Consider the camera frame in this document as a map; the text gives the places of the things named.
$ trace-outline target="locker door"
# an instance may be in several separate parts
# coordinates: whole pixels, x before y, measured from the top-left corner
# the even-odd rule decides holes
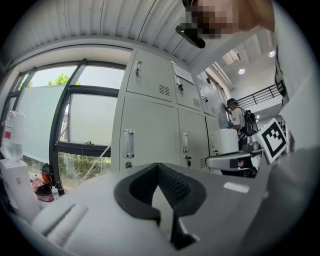
[[[194,81],[194,84],[192,84],[187,80],[178,77],[175,72],[174,64],[171,64],[171,68],[174,78],[176,103],[194,110],[201,111],[201,99],[196,81]]]
[[[119,151],[119,169],[149,163],[177,164],[175,122],[176,108],[139,99],[124,101]],[[126,134],[134,131],[134,157],[125,158]]]
[[[206,128],[209,140],[209,154],[210,156],[217,156],[221,153],[221,138],[218,118],[211,115],[205,115]]]
[[[215,99],[214,99],[214,92],[211,86],[207,83],[202,81],[199,78],[196,78],[196,82],[199,87],[201,101],[203,104],[203,111],[211,116],[217,117],[218,113],[215,109]]]
[[[168,61],[152,53],[138,50],[126,90],[172,102]]]
[[[191,169],[208,170],[206,158],[208,152],[208,136],[205,117],[196,113],[178,109],[181,144],[181,166],[188,167],[185,156],[191,157]]]

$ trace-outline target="railing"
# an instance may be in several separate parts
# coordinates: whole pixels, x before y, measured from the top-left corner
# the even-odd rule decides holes
[[[261,102],[265,102],[272,98],[280,96],[280,93],[275,85],[271,85],[265,89],[257,91],[247,97],[238,99],[238,103],[242,108],[250,107]]]

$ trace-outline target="door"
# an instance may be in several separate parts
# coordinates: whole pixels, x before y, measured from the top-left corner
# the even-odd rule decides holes
[[[145,100],[126,98],[121,123],[119,169],[123,170],[126,163],[127,166],[157,162],[176,165],[175,123],[177,118],[176,108]],[[128,136],[134,137],[132,145],[134,152],[126,154]]]
[[[171,64],[176,94],[176,103],[188,108],[202,111],[197,83],[194,84],[176,75],[175,64]]]
[[[220,155],[222,149],[218,118],[206,114],[205,121],[209,140],[210,157]]]
[[[211,116],[218,117],[218,111],[215,107],[215,99],[214,99],[214,92],[212,87],[209,83],[202,81],[199,78],[196,78],[196,82],[199,87],[200,97],[203,105],[203,111]]]
[[[172,102],[169,63],[152,53],[138,50],[131,69],[127,92]]]
[[[205,117],[182,109],[178,109],[178,114],[181,166],[188,167],[190,161],[191,169],[208,170],[206,158],[209,156],[209,145]]]

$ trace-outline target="ceiling light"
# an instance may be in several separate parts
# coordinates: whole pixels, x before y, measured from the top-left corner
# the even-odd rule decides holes
[[[239,70],[239,75],[242,75],[244,72],[246,72],[246,70],[245,70],[244,68],[241,68],[241,69]]]
[[[269,57],[272,58],[273,56],[276,55],[276,52],[274,50],[269,52]]]

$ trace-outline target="black backpack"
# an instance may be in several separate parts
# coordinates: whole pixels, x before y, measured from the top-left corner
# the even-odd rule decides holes
[[[241,132],[246,136],[254,135],[258,131],[255,114],[251,113],[251,110],[239,108],[242,110],[242,113],[244,113],[244,127],[241,128]]]

